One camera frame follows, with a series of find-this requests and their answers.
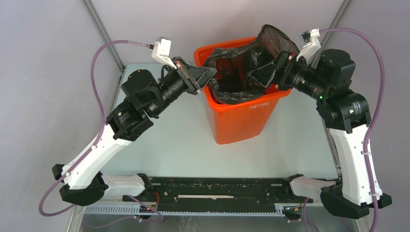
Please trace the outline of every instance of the black plastic bag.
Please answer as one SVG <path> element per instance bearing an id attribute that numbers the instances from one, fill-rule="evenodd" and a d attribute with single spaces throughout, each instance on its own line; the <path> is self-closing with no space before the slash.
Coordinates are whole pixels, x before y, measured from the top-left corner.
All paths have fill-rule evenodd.
<path id="1" fill-rule="evenodd" d="M 238 48 L 216 48 L 204 66 L 218 70 L 208 86 L 220 103 L 239 104 L 264 95 L 268 81 L 257 80 L 250 72 L 272 62 L 281 51 L 299 53 L 289 37 L 271 25 L 265 24 L 258 37 Z"/>

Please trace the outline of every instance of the wall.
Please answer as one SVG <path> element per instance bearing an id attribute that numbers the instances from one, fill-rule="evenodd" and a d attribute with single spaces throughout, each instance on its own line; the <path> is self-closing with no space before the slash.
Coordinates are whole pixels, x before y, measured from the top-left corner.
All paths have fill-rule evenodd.
<path id="1" fill-rule="evenodd" d="M 385 97 L 377 126 L 371 138 L 378 181 L 393 198 L 393 205 L 381 210 L 378 231 L 405 231 L 410 207 L 410 131 L 409 112 L 409 15 L 405 0 L 353 1 L 342 27 L 357 29 L 370 37 L 379 48 L 386 68 Z M 328 48 L 350 53 L 356 62 L 352 89 L 363 94 L 374 111 L 380 73 L 372 49 L 359 37 L 339 32 Z"/>
<path id="2" fill-rule="evenodd" d="M 307 29 L 328 27 L 342 0 L 95 0 L 92 1 L 112 40 L 154 43 L 172 40 L 170 56 L 193 62 L 195 49 L 256 36 L 263 24 L 286 33 L 297 45 Z M 117 47 L 127 63 L 153 63 L 151 52 Z"/>
<path id="3" fill-rule="evenodd" d="M 81 1 L 0 1 L 0 231 L 63 231 L 69 213 L 40 216 L 51 167 L 95 136 L 99 111 L 89 66 L 102 45 Z M 119 70 L 108 52 L 96 65 L 105 107 Z M 54 191 L 45 210 L 67 204 Z"/>

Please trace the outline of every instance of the trash can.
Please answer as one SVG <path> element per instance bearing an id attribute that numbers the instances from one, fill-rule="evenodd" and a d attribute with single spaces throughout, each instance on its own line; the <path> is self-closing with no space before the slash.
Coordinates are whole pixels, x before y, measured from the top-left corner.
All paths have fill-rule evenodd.
<path id="1" fill-rule="evenodd" d="M 195 64 L 203 66 L 205 60 L 212 54 L 214 48 L 235 48 L 251 43 L 255 37 L 216 43 L 198 48 L 194 52 Z M 204 88 L 207 101 L 207 116 L 209 125 L 217 144 L 230 144 L 249 139 L 262 132 L 271 113 L 280 98 L 290 93 L 279 91 L 271 86 L 260 98 L 230 105 L 216 101 L 208 86 Z"/>

